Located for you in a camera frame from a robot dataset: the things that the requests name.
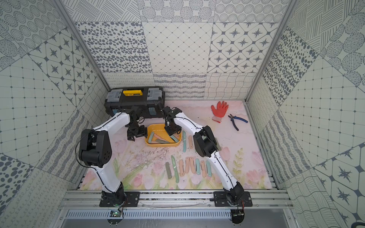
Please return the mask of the long teal knife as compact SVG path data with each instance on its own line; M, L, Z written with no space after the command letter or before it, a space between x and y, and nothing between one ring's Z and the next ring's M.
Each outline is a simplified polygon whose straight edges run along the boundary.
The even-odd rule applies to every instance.
M187 150L187 136L185 131L182 132L182 140L183 140L183 152L185 153Z

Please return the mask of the yellow plastic storage box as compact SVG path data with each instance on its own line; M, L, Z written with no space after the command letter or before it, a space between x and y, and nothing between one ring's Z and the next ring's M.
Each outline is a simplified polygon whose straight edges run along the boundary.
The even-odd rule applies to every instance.
M177 147L182 140L182 133L169 136L164 129L164 123L155 123L147 127L148 135L145 139L146 145L150 147ZM152 143L148 143L148 137L154 132Z

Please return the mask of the pale pink knife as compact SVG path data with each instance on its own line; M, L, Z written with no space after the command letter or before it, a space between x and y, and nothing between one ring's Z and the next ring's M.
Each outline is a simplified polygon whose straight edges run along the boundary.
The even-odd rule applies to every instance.
M184 173L188 174L189 170L190 170L190 157L186 157Z

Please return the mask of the grey green knife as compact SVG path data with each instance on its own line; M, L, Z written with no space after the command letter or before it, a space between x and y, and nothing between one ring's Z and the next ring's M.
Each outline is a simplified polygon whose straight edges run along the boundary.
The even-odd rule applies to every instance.
M170 168L170 163L169 162L166 162L165 163L165 168L166 168L166 173L167 173L168 179L172 179L172 172L171 172L171 168Z

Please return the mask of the light teal knife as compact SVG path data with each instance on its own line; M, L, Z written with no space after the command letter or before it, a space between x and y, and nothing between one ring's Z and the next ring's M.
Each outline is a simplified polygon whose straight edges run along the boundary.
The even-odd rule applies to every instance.
M201 167L200 167L200 161L199 161L199 159L196 159L195 160L195 166L196 166L196 174L197 175L200 175L201 174Z

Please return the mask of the beige pink knife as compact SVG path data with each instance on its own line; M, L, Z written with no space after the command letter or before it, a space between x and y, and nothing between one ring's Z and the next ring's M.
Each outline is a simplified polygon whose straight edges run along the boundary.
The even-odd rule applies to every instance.
M185 175L185 172L184 172L184 162L183 160L180 160L179 161L179 172L180 172L180 176L183 177Z

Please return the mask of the long green knife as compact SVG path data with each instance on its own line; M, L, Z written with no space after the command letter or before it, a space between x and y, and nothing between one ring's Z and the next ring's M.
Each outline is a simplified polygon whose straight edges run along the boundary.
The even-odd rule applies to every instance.
M175 157L172 155L171 159L172 159L172 165L173 165L173 169L174 169L175 182L179 183L179 173L178 173L178 170L177 170Z

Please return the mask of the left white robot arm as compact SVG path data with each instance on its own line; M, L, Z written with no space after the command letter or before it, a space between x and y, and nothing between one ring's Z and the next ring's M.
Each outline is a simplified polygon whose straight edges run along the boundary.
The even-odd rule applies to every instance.
M120 109L110 120L93 129L82 131L79 142L79 164L90 168L100 179L103 190L101 203L108 206L123 206L127 200L122 182L117 178L111 162L113 149L111 140L123 127L127 128L127 139L147 137L147 128L139 125L144 112L137 106Z

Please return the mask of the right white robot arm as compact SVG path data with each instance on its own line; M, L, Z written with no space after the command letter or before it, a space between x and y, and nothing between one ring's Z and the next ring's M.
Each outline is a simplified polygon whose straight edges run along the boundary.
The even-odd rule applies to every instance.
M206 157L215 169L229 204L232 206L239 205L244 195L244 188L224 163L211 128L197 124L177 107L172 109L166 106L162 108L161 112L165 121L164 128L169 136L179 133L181 130L188 131L193 135L196 152L201 157Z

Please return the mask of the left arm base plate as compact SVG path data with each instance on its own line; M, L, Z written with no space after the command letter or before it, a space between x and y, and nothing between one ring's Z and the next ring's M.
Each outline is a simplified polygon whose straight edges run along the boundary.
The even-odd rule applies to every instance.
M100 207L137 207L140 192L109 193L102 191Z

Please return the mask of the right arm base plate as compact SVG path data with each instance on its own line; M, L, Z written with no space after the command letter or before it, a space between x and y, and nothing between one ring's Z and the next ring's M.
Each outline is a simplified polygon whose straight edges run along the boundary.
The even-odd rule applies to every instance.
M239 199L235 199L228 192L213 192L213 198L216 207L252 207L252 198L249 192L243 192Z

